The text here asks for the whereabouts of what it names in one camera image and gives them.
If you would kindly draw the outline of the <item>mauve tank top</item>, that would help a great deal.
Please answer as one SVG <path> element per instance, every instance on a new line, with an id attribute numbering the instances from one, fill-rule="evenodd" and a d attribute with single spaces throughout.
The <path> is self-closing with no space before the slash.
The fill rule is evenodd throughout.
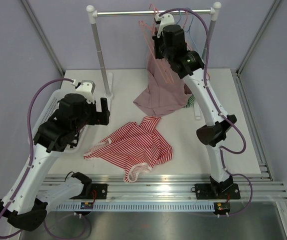
<path id="1" fill-rule="evenodd" d="M 174 85 L 166 83 L 153 63 L 147 70 L 148 84 L 133 103 L 150 117 L 163 117 L 182 109 L 192 92 L 187 85 L 171 70 Z"/>

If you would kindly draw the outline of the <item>red white striped tank top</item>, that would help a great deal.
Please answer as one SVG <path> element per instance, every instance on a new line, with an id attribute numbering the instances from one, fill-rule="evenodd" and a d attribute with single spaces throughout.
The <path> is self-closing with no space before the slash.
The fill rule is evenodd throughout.
<path id="1" fill-rule="evenodd" d="M 83 154 L 85 160 L 101 159 L 124 170 L 123 181 L 134 183 L 140 174 L 172 160 L 173 147 L 159 133 L 161 117 L 145 116 L 128 122 Z"/>

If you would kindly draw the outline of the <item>green white striped tank top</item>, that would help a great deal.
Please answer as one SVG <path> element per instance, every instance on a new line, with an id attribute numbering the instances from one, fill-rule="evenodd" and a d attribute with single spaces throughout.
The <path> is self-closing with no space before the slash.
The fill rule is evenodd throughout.
<path id="1" fill-rule="evenodd" d="M 196 98 L 195 98 L 195 96 L 192 94 L 192 95 L 189 97 L 189 99 L 188 99 L 186 105 L 185 105 L 183 108 L 193 107 L 195 100 L 196 100 Z"/>

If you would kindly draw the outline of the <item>black white striped tank top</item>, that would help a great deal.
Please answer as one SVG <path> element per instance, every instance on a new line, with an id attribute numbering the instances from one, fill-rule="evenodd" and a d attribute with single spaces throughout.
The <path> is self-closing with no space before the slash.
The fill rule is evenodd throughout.
<path id="1" fill-rule="evenodd" d="M 81 146 L 83 139 L 84 139 L 84 130 L 82 129 L 79 133 L 77 133 L 74 136 L 74 140 L 70 143 L 69 148 L 76 150 Z"/>

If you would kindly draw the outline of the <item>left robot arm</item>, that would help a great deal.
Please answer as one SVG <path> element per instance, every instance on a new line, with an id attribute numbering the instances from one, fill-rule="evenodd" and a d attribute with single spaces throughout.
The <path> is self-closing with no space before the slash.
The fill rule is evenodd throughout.
<path id="1" fill-rule="evenodd" d="M 38 191 L 50 168 L 85 126 L 109 124 L 107 99 L 102 97 L 100 105 L 101 110 L 97 111 L 96 102 L 87 101 L 78 93 L 68 93 L 57 101 L 52 115 L 30 140 L 32 152 L 18 180 L 8 195 L 0 199 L 0 217 L 7 218 L 17 229 L 31 232 L 61 203 L 92 197 L 92 180 L 81 172 L 43 195 Z"/>

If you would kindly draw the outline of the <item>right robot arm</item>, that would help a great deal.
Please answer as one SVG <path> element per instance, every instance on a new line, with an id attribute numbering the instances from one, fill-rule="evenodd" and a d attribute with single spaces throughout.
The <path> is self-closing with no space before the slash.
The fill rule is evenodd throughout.
<path id="1" fill-rule="evenodd" d="M 160 23 L 152 39 L 155 57 L 166 60 L 188 86 L 205 120 L 205 125 L 196 131 L 196 135 L 207 150 L 210 183 L 195 185 L 196 198 L 239 200 L 239 187 L 225 171 L 220 154 L 220 144 L 226 139 L 231 125 L 236 123 L 236 116 L 229 115 L 224 108 L 219 107 L 216 95 L 207 82 L 205 64 L 196 51 L 187 48 L 185 32 L 180 25 Z"/>

